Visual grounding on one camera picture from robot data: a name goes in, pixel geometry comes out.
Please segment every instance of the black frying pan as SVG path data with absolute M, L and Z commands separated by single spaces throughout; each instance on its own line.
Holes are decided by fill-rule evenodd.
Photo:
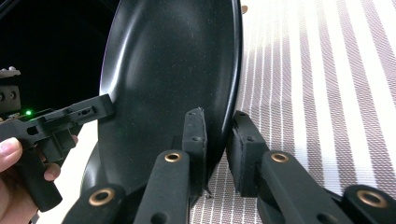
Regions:
M 124 0 L 112 24 L 100 93 L 116 116 L 98 124 L 82 190 L 101 182 L 144 192 L 157 156 L 181 149 L 184 115 L 202 107 L 207 176 L 223 154 L 242 57 L 237 0 Z

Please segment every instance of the person's finger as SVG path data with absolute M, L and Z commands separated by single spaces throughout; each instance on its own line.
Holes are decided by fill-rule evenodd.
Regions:
M 61 174 L 61 167 L 56 163 L 46 164 L 47 170 L 44 173 L 44 178 L 47 181 L 54 181 Z
M 73 137 L 73 140 L 75 140 L 75 143 L 77 144 L 78 143 L 78 137 L 75 136 L 75 135 L 72 135 L 72 137 Z
M 15 164 L 22 155 L 22 145 L 16 138 L 8 138 L 0 143 L 0 172 Z
M 9 191 L 6 183 L 0 176 L 0 220 L 3 219 L 4 213 L 7 211 L 7 206 L 9 205 Z
M 14 185 L 10 188 L 12 189 L 7 195 L 9 197 L 7 208 L 5 213 L 3 213 L 0 223 L 28 223 L 29 219 L 37 212 L 37 206 L 27 190 L 21 185 Z

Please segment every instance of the metal ring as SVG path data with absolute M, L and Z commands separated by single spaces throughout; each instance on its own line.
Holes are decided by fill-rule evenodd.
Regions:
M 106 197 L 104 199 L 98 199 L 97 196 L 102 193 L 106 194 Z M 114 196 L 116 196 L 116 192 L 114 191 L 114 189 L 99 189 L 91 195 L 89 202 L 92 206 L 101 206 L 110 202 L 114 198 Z
M 289 161 L 289 157 L 282 154 L 282 153 L 274 153 L 271 155 L 271 159 L 273 159 L 273 161 L 277 161 L 277 162 L 287 162 Z
M 180 161 L 181 160 L 181 155 L 176 153 L 176 152 L 169 153 L 169 154 L 166 154 L 165 160 L 169 161 L 169 162 Z
M 358 195 L 358 198 L 362 202 L 364 202 L 368 205 L 371 205 L 372 207 L 384 208 L 384 207 L 388 206 L 387 200 L 385 200 L 384 197 L 382 197 L 382 195 L 380 195 L 376 192 L 361 189 L 361 190 L 358 190 L 358 192 L 356 194 Z M 368 199 L 367 195 L 375 197 L 376 199 L 378 199 L 378 202 L 374 202 L 373 200 Z

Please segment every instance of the striped fabric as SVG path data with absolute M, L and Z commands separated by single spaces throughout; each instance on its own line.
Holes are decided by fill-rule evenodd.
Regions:
M 324 188 L 396 198 L 396 1 L 243 0 L 237 109 Z M 261 223 L 223 157 L 191 223 Z

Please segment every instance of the black plastic part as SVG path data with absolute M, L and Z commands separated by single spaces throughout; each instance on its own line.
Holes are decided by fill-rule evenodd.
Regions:
M 189 223 L 189 186 L 189 154 L 180 150 L 161 153 L 151 171 L 134 224 Z
M 236 111 L 233 117 L 233 133 L 227 144 L 227 160 L 233 174 L 235 189 L 242 197 L 257 197 L 254 183 L 256 164 L 269 151 L 265 140 L 250 117 Z
M 34 149 L 24 150 L 15 168 L 38 210 L 46 212 L 62 201 L 62 196 L 53 181 L 44 179 L 47 168 Z
M 355 223 L 396 223 L 396 201 L 387 193 L 369 186 L 346 188 L 341 207 Z
M 182 149 L 189 154 L 191 161 L 191 197 L 202 196 L 205 189 L 206 142 L 204 110 L 196 108 L 187 112 L 184 120 Z
M 186 112 L 201 107 L 207 182 L 231 131 L 241 59 L 237 0 L 121 1 L 100 88 L 117 111 L 98 123 L 107 181 L 127 195 L 146 186 L 157 156 L 182 136 Z
M 40 140 L 37 143 L 43 148 L 43 154 L 47 161 L 59 161 L 65 158 L 70 148 L 76 146 L 68 129 L 54 133 L 49 138 Z
M 56 206 L 62 197 L 53 182 L 45 180 L 46 168 L 35 151 L 35 144 L 40 144 L 46 162 L 62 160 L 68 150 L 76 145 L 69 128 L 103 119 L 113 113 L 109 96 L 102 95 L 35 119 L 0 123 L 0 139 L 17 137 L 22 144 L 23 153 L 16 168 L 41 212 Z
M 21 109 L 20 90 L 17 86 L 0 86 L 0 115 Z
M 264 223 L 352 223 L 289 153 L 275 150 L 266 152 L 262 157 L 261 176 L 283 216 L 279 217 L 273 201 L 266 201 L 265 192 L 260 191 L 258 209 L 264 210 L 260 211 Z M 276 214 L 276 217 L 262 216 L 271 214 Z
M 124 199 L 125 191 L 120 186 L 97 185 L 80 195 L 64 218 L 63 224 L 114 223 Z
M 55 155 L 61 156 L 62 151 L 70 149 L 62 147 L 73 145 L 70 141 L 61 143 L 64 140 L 63 132 L 65 130 L 96 119 L 105 118 L 113 113 L 113 104 L 109 96 L 107 94 L 96 96 L 35 119 L 26 121 L 23 121 L 23 119 L 13 119 L 2 122 L 0 123 L 0 139 L 16 137 L 20 140 L 23 149 L 34 147 L 38 141 L 43 139 L 49 138 L 54 140 L 54 143 L 48 144 L 49 148 L 41 147 L 44 155 L 46 153 L 48 154 L 48 150 L 60 151 L 52 155 L 54 158 L 47 158 L 49 162 L 53 162 L 62 159 Z

